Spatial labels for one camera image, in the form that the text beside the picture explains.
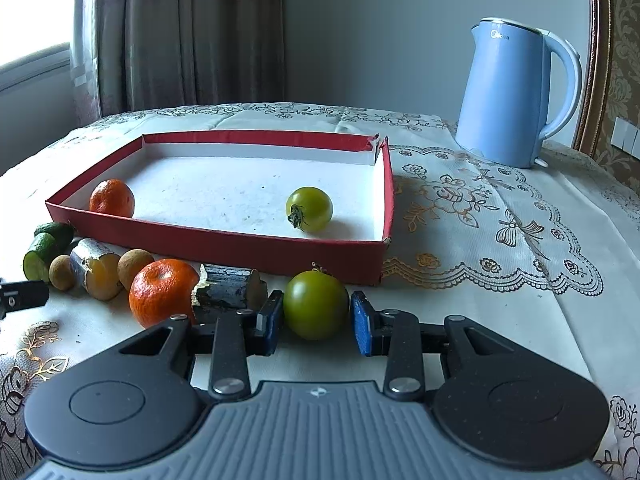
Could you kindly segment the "green cucumber piece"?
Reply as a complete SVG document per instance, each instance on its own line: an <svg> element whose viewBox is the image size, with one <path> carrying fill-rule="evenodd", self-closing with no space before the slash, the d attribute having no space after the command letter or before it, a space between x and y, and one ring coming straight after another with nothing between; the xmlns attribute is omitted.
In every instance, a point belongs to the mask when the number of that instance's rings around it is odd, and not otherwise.
<svg viewBox="0 0 640 480"><path fill-rule="evenodd" d="M50 234L56 241L60 252L66 252L66 249L75 237L76 231L74 227L68 222L47 222L40 224L35 229L34 235L46 233Z"/></svg>
<svg viewBox="0 0 640 480"><path fill-rule="evenodd" d="M56 245L32 245L23 258L25 278L47 283L50 265L62 253L62 250Z"/></svg>

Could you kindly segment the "green tomato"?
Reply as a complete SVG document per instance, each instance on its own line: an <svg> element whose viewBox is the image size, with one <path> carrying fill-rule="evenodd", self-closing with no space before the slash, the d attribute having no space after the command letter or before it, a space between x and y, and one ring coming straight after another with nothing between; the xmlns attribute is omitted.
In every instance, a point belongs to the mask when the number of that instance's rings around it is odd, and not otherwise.
<svg viewBox="0 0 640 480"><path fill-rule="evenodd" d="M349 296L345 286L317 263L285 287L283 311L288 327L306 340L326 340L346 323Z"/></svg>
<svg viewBox="0 0 640 480"><path fill-rule="evenodd" d="M314 234L328 226L333 217L333 203L320 188L304 186L288 196L285 213L294 229Z"/></svg>

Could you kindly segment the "orange mandarin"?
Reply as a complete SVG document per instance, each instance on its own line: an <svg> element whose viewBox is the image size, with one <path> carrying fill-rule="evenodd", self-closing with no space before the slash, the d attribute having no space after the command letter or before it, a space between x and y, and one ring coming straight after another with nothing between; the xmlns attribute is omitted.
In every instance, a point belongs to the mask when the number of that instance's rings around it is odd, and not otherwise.
<svg viewBox="0 0 640 480"><path fill-rule="evenodd" d="M198 272L178 259L160 259L145 266L132 281L128 302L132 315L143 327L184 314L195 324L191 292Z"/></svg>
<svg viewBox="0 0 640 480"><path fill-rule="evenodd" d="M134 193L122 180L100 182L89 198L89 210L125 218L134 216Z"/></svg>

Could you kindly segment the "red shallow cardboard box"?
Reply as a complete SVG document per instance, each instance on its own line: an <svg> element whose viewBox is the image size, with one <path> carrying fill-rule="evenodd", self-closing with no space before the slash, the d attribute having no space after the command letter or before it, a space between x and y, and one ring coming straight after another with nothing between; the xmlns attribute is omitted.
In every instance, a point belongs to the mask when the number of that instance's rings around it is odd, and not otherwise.
<svg viewBox="0 0 640 480"><path fill-rule="evenodd" d="M134 193L132 218L89 210L92 191L107 179ZM318 233L286 218L288 196L304 186L333 203ZM66 183L47 208L104 243L276 275L317 263L346 284L373 286L392 234L390 147L379 136L333 132L150 133Z"/></svg>

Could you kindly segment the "white embroidered tablecloth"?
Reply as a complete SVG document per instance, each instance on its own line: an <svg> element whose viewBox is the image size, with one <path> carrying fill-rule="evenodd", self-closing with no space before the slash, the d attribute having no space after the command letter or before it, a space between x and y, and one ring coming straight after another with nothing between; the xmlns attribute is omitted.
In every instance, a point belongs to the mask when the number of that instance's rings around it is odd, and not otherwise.
<svg viewBox="0 0 640 480"><path fill-rule="evenodd" d="M459 151L427 115L310 104L180 106L103 118L1 176L1 276L22 259L44 200L76 174L145 133L309 130L390 140L395 217L375 308L440 323L461 313L593 380L611 425L597 465L639 479L639 199L591 159L549 141L547 169L510 169ZM1 479L38 462L25 436L26 396L47 379L137 333L125 298L53 294L47 307L1 323ZM272 358L250 358L262 379L382 380L349 333L325 344L281 336Z"/></svg>

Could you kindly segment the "light blue electric kettle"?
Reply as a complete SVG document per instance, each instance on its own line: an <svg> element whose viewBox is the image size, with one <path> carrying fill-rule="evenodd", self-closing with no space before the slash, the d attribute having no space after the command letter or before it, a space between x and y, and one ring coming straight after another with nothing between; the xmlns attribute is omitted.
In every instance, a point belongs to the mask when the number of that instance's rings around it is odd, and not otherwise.
<svg viewBox="0 0 640 480"><path fill-rule="evenodd" d="M505 18L482 18L471 32L475 50L454 138L465 151L490 162L534 166L544 141L577 110L580 56L553 32ZM553 55L564 67L566 90L559 113L549 119Z"/></svg>

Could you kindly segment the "brown patterned curtain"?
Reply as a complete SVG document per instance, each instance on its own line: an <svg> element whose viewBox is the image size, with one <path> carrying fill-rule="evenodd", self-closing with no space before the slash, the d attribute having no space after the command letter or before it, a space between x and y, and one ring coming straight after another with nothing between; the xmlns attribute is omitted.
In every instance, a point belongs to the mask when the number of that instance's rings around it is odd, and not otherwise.
<svg viewBox="0 0 640 480"><path fill-rule="evenodd" d="M180 105L281 101L283 0L75 0L78 122Z"/></svg>

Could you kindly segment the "white wall switch panel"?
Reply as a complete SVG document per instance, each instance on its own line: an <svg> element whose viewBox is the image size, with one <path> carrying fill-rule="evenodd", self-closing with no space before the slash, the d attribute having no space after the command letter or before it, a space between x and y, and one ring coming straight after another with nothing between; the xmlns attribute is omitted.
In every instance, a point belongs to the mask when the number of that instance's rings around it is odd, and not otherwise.
<svg viewBox="0 0 640 480"><path fill-rule="evenodd" d="M640 158L640 129L627 122L626 119L617 117L611 139L614 148L639 159Z"/></svg>

